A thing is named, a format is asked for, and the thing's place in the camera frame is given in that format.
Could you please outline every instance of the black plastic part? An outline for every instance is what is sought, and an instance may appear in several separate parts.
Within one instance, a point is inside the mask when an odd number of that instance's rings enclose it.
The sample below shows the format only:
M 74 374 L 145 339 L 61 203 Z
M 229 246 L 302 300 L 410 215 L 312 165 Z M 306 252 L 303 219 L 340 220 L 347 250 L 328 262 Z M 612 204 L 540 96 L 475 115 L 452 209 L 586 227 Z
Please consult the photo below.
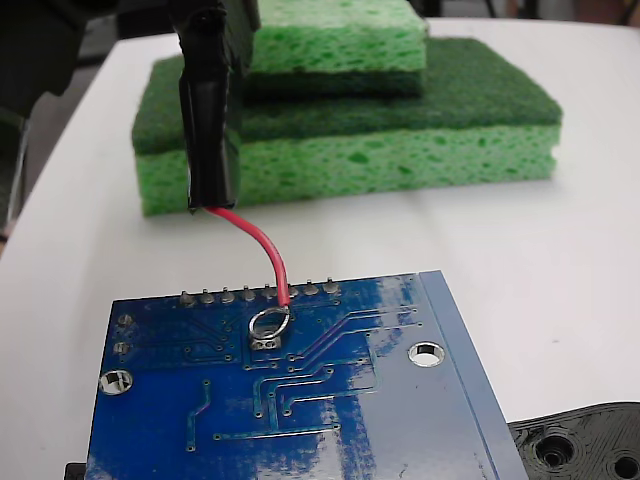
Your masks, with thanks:
M 76 65 L 83 23 L 36 0 L 0 4 L 0 107 L 28 118 L 44 92 L 62 94 Z
M 171 0 L 185 66 L 180 103 L 189 163 L 189 208 L 235 206 L 240 186 L 242 81 L 257 10 L 238 0 Z
M 84 480 L 86 470 L 85 463 L 68 463 L 64 469 L 64 480 Z
M 531 480 L 640 479 L 640 403 L 613 403 L 509 425 Z

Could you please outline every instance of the dark green scouring pad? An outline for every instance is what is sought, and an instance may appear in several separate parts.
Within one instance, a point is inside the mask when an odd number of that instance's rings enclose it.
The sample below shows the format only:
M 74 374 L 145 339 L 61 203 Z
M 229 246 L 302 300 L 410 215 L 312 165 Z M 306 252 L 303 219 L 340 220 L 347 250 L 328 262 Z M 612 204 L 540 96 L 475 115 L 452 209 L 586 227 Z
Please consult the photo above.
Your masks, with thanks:
M 409 2 L 261 0 L 260 15 L 248 98 L 422 93 L 426 24 Z
M 549 178 L 562 112 L 472 39 L 431 39 L 423 98 L 263 102 L 244 112 L 240 203 Z M 177 80 L 159 62 L 133 129 L 145 215 L 185 210 Z

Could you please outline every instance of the black cable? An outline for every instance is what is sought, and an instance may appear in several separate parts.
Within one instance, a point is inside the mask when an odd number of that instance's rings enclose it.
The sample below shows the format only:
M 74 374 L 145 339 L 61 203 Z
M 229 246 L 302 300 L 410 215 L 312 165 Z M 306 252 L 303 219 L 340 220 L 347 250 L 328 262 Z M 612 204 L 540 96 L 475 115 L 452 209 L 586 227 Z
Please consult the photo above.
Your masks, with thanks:
M 638 4 L 640 4 L 640 0 L 633 0 L 629 4 L 624 14 L 620 18 L 618 25 L 629 25 L 629 22 L 631 21 L 631 17 L 633 16 L 633 13 L 636 11 L 636 8 L 638 8 Z
M 493 0 L 484 0 L 484 3 L 487 4 L 487 10 L 489 10 L 489 16 L 491 18 L 498 18 L 498 15 L 496 15 L 496 7 L 493 5 Z

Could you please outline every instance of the mounting hole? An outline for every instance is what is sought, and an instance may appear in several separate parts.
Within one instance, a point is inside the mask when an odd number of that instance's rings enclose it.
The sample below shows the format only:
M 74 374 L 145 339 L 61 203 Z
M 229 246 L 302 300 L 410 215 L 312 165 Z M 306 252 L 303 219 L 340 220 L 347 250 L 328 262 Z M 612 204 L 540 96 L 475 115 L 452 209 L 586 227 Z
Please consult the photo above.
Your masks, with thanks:
M 133 375 L 126 370 L 110 370 L 100 377 L 98 388 L 105 395 L 122 395 L 133 386 Z
M 573 454 L 573 444 L 559 435 L 548 436 L 536 445 L 538 459 L 549 468 L 558 468 L 569 463 Z
M 444 360 L 444 350 L 437 343 L 416 343 L 409 349 L 409 360 L 419 367 L 437 367 Z
M 638 473 L 640 473 L 640 465 L 635 458 L 631 457 L 622 457 L 620 458 L 613 467 L 616 475 L 620 478 L 630 479 L 630 478 L 638 478 Z

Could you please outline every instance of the scrubbing pad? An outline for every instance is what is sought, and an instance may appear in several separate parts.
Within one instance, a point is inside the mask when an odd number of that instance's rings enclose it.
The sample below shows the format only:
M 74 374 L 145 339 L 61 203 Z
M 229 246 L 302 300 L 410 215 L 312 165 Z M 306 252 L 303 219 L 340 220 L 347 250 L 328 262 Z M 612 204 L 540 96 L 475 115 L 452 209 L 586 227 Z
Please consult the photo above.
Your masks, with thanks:
M 558 105 L 476 40 L 432 39 L 429 52 L 422 99 L 247 108 L 241 204 L 548 178 Z M 179 64 L 156 66 L 134 126 L 147 215 L 185 209 Z
M 249 98 L 422 91 L 426 24 L 406 1 L 261 0 L 260 15 Z

